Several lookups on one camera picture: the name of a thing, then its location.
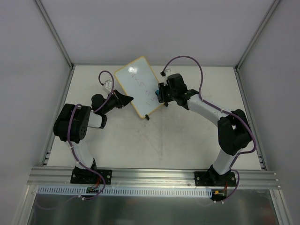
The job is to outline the yellow framed whiteboard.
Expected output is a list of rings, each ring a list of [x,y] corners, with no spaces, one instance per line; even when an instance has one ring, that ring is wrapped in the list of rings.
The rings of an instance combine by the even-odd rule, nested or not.
[[[134,98],[131,104],[141,119],[145,119],[145,114],[162,104],[155,94],[158,78],[145,57],[139,57],[118,69],[114,77],[124,93]]]

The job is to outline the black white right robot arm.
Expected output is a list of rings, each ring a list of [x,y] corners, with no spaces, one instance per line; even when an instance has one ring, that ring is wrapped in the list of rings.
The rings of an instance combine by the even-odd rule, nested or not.
[[[208,186],[222,186],[229,178],[231,167],[250,142],[255,143],[245,113],[241,109],[226,111],[201,97],[200,91],[188,89],[180,74],[167,75],[161,72],[164,82],[158,84],[156,96],[160,103],[175,101],[186,110],[193,111],[217,127],[220,152],[216,161],[200,177]]]

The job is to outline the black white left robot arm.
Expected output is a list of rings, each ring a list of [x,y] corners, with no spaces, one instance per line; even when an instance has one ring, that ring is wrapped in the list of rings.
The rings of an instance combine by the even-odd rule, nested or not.
[[[91,106],[65,104],[53,127],[55,136],[71,150],[75,159],[71,183],[91,184],[102,182],[96,160],[83,141],[88,128],[103,129],[107,123],[107,113],[114,108],[121,109],[134,100],[113,90],[107,98],[96,94],[91,98]]]

